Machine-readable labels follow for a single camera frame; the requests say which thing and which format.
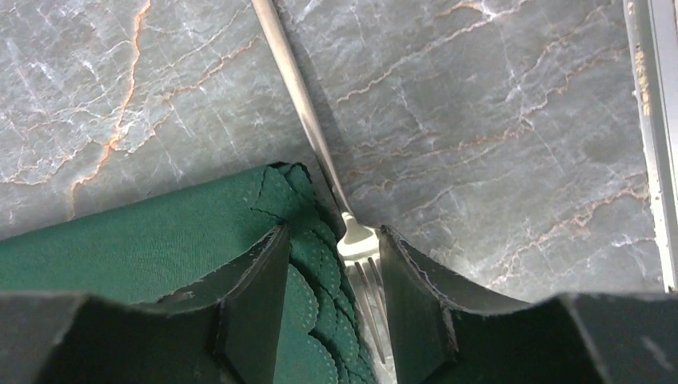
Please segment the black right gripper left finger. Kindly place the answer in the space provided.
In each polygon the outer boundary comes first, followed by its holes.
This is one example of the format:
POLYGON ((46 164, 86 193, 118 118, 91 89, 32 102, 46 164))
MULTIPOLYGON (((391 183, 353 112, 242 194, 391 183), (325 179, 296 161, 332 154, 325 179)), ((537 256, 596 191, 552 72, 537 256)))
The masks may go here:
POLYGON ((1 294, 4 383, 271 383, 289 266, 276 226, 154 302, 78 291, 1 294))

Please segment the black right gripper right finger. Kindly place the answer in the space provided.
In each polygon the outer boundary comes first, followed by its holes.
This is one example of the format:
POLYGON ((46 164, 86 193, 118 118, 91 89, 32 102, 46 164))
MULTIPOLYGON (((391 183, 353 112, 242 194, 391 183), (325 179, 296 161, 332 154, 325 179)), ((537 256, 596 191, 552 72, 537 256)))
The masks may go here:
POLYGON ((674 383, 677 297, 555 294, 536 303, 489 290, 379 233, 400 383, 674 383))

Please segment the dark green cloth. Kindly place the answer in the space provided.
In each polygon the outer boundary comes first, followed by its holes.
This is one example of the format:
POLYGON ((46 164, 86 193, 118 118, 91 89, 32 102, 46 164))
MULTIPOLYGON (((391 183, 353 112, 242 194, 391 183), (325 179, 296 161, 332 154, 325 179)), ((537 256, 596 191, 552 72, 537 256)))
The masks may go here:
POLYGON ((372 383, 336 235, 307 169, 279 163, 8 238, 3 290, 84 290, 126 303, 178 290, 279 224, 290 256, 277 383, 372 383))

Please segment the silver fork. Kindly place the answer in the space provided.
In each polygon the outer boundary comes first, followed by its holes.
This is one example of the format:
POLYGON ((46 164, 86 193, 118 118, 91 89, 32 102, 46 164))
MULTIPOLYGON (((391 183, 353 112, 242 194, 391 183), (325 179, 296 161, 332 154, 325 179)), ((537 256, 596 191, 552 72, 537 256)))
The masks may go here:
POLYGON ((361 224, 349 205, 316 109, 275 5, 270 0, 253 0, 252 5, 323 178, 341 215, 345 232, 337 243, 337 252, 345 265, 362 321, 369 331, 368 341, 371 351, 380 365, 387 366, 393 362, 393 349, 386 319, 377 230, 361 224))

